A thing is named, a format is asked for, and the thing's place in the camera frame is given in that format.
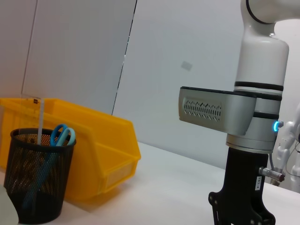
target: black stripe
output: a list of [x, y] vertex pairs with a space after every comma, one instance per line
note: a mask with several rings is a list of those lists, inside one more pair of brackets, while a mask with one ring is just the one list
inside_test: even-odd
[[262, 119], [270, 119], [270, 120], [278, 120], [278, 114], [272, 113], [264, 113], [264, 112], [254, 112], [253, 117], [262, 118]]
[[235, 87], [251, 87], [283, 91], [283, 86], [269, 83], [243, 82], [237, 81], [234, 83]]
[[256, 22], [259, 22], [259, 23], [262, 23], [262, 24], [272, 24], [272, 23], [268, 23], [268, 22], [263, 22], [261, 20], [259, 20], [251, 11], [250, 9], [250, 5], [249, 5], [249, 0], [246, 0], [246, 6], [247, 6], [247, 9], [248, 9], [248, 12], [249, 14], [252, 16], [252, 18], [256, 21]]
[[[235, 90], [234, 92], [250, 92], [250, 91]], [[266, 100], [274, 100], [274, 101], [279, 101], [279, 102], [281, 102], [281, 100], [282, 100], [282, 96], [279, 96], [279, 95], [269, 95], [269, 94], [262, 94], [262, 93], [256, 93], [256, 92], [252, 92], [252, 93], [255, 94], [255, 96], [257, 98], [262, 98], [262, 99], [266, 99]]]
[[204, 88], [191, 88], [191, 87], [181, 87], [180, 89], [187, 89], [187, 90], [197, 90], [197, 91], [206, 91], [206, 92], [213, 92], [213, 93], [221, 93], [221, 94], [227, 94], [227, 95], [239, 95], [239, 96], [245, 96], [250, 98], [256, 98], [256, 93], [253, 92], [246, 92], [246, 91], [226, 91], [226, 90], [212, 90], [212, 89], [204, 89]]

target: white wall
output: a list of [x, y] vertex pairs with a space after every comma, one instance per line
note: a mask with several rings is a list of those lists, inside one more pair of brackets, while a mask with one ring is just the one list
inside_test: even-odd
[[233, 90], [242, 33], [240, 0], [138, 0], [114, 115], [140, 142], [224, 168], [226, 134], [179, 121], [178, 96]]
[[38, 0], [24, 93], [111, 114], [135, 0]]
[[0, 98], [21, 94], [36, 0], [0, 1]]

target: scissors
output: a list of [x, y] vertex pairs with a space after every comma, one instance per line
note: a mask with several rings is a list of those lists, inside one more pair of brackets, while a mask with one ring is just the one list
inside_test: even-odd
[[[60, 135], [58, 136], [57, 140], [55, 140], [55, 137], [57, 136], [60, 129], [62, 129], [62, 131], [61, 131]], [[67, 146], [74, 143], [75, 138], [76, 138], [75, 131], [72, 128], [67, 127], [66, 124], [59, 124], [52, 131], [52, 133], [50, 135], [50, 146], [62, 146], [64, 144], [64, 142], [66, 141], [69, 133], [70, 133], [70, 140], [68, 141]], [[24, 198], [23, 204], [22, 204], [23, 209], [30, 207], [30, 205], [32, 204], [32, 202], [34, 200], [35, 194], [38, 192], [38, 190], [40, 189], [40, 187], [42, 186], [44, 181], [47, 179], [47, 177], [51, 171], [51, 168], [56, 161], [56, 157], [50, 157], [50, 156], [51, 156], [51, 153], [47, 154], [45, 162], [42, 165], [42, 167], [38, 173], [38, 176], [37, 176], [38, 179], [35, 181], [36, 185], [33, 186], [33, 188], [31, 188], [27, 192], [27, 194]]]
[[[55, 137], [61, 128], [62, 128], [62, 131], [61, 131], [60, 135], [58, 136], [57, 140], [55, 140]], [[66, 124], [59, 124], [51, 133], [50, 146], [62, 146], [64, 144], [67, 136], [69, 135], [69, 133], [71, 134], [71, 137], [70, 137], [70, 140], [67, 143], [67, 145], [71, 145], [74, 143], [75, 131], [72, 128], [67, 127]]]

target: blue led light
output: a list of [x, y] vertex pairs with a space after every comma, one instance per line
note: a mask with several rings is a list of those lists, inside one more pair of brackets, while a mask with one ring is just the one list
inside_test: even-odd
[[279, 121], [276, 121], [273, 125], [274, 132], [278, 132]]

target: label sticker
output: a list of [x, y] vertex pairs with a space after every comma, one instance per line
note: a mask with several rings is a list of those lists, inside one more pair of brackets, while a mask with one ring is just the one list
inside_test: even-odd
[[261, 189], [262, 177], [256, 178], [255, 191], [259, 191]]

